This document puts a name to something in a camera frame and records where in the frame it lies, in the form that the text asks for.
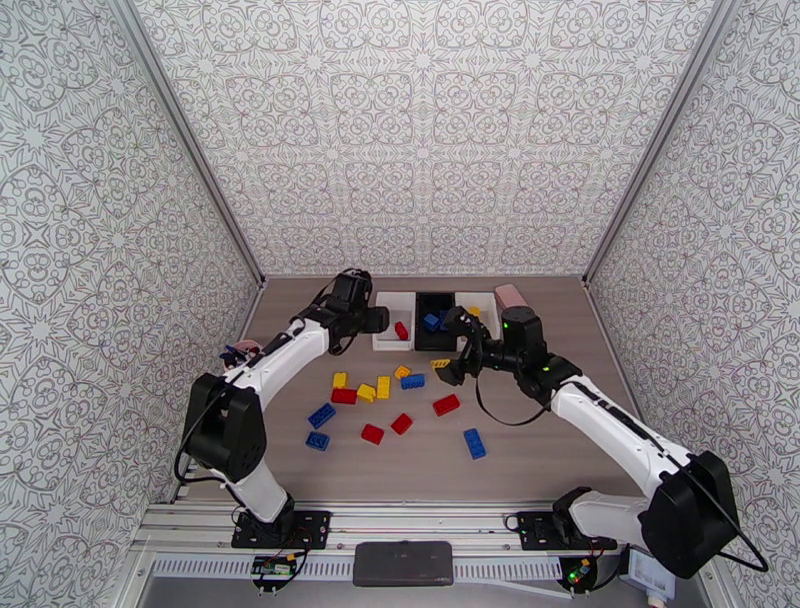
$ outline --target red lego brick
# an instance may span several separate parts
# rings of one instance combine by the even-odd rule
[[[454,409],[457,409],[460,405],[461,402],[458,400],[458,397],[455,395],[448,395],[444,399],[439,399],[439,401],[434,402],[433,411],[436,412],[437,416],[444,416]]]
[[[381,441],[383,441],[383,429],[379,429],[377,426],[371,424],[366,424],[364,425],[364,430],[361,431],[361,439],[374,443],[375,445],[380,445]]]
[[[414,421],[411,420],[411,416],[409,416],[408,414],[400,414],[397,417],[397,420],[392,422],[391,426],[395,433],[397,433],[398,435],[402,435],[408,429],[411,428],[412,424],[414,424]]]
[[[397,337],[401,340],[408,340],[408,330],[406,326],[403,325],[402,321],[398,321],[394,324],[394,333],[396,333]]]
[[[335,388],[331,393],[331,403],[346,403],[355,405],[358,399],[358,391],[354,388]]]

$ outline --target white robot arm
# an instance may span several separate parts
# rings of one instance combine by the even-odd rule
[[[222,377],[205,374],[192,386],[179,453],[185,449],[204,464],[278,541],[291,527],[293,501],[265,462],[263,412],[316,357],[341,354],[347,347],[343,339],[386,329],[388,311],[367,305],[371,291],[368,273],[345,271],[330,294],[320,292],[255,359]],[[449,331],[466,336],[467,344],[459,359],[436,370],[441,380],[462,384],[465,374],[477,378],[483,367],[513,373],[525,395],[580,429],[641,489],[639,497],[590,488],[568,493],[553,505],[565,536],[579,533],[641,547],[686,578],[740,532],[722,461],[710,452],[694,456],[665,439],[613,403],[575,365],[549,353],[541,321],[530,308],[503,311],[503,340],[492,340],[479,319],[461,307],[445,322]]]

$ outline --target blue lego brick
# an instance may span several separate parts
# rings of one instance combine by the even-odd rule
[[[331,442],[331,438],[325,435],[324,433],[316,433],[311,431],[308,434],[308,439],[306,439],[306,445],[312,449],[319,450],[320,452],[324,452],[328,449],[328,444]]]
[[[436,331],[439,329],[439,323],[441,323],[439,317],[430,312],[422,319],[422,325],[424,325],[425,329],[428,331]]]
[[[421,388],[423,386],[425,386],[425,374],[411,374],[400,380],[400,387],[403,390]]]
[[[311,414],[308,417],[308,421],[311,423],[311,426],[313,426],[314,430],[316,431],[319,427],[328,422],[328,420],[333,418],[335,415],[336,415],[336,409],[330,403],[326,403],[316,412]]]
[[[478,458],[486,456],[486,448],[483,447],[483,441],[481,441],[481,436],[478,434],[478,429],[464,431],[464,439],[467,441],[472,460],[478,460]]]

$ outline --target yellow brick in bin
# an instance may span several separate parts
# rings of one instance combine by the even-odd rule
[[[389,376],[378,376],[378,399],[388,399],[392,379]]]
[[[361,397],[367,403],[372,403],[375,401],[375,389],[371,387],[369,384],[362,384],[358,387],[356,394]]]
[[[411,375],[411,370],[408,369],[405,365],[401,365],[396,370],[394,370],[394,377],[398,380],[402,380],[406,376]]]
[[[333,374],[333,388],[347,388],[347,372]]]

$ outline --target black mounting plate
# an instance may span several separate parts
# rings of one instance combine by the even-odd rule
[[[234,549],[324,549],[328,543],[330,511],[295,511],[289,542],[246,511],[239,513],[231,538]]]
[[[523,551],[613,551],[617,541],[597,536],[589,538],[576,532],[572,542],[565,543],[553,523],[552,511],[520,511],[516,514],[517,531]]]

